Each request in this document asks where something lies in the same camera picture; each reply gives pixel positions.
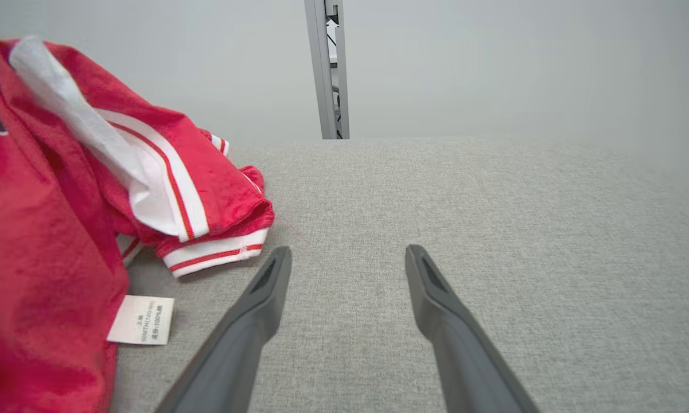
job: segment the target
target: gray upholstery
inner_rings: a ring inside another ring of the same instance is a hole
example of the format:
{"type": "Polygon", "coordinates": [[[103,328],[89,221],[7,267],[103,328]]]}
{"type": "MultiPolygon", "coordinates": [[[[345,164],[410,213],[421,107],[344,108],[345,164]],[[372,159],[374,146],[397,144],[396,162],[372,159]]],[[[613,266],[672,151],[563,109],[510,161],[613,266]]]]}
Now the gray upholstery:
{"type": "Polygon", "coordinates": [[[428,250],[543,411],[689,411],[689,189],[574,144],[347,141],[247,147],[277,219],[263,256],[131,291],[176,298],[170,342],[121,345],[113,411],[152,411],[269,251],[293,272],[250,411],[444,411],[415,326],[428,250]]]}

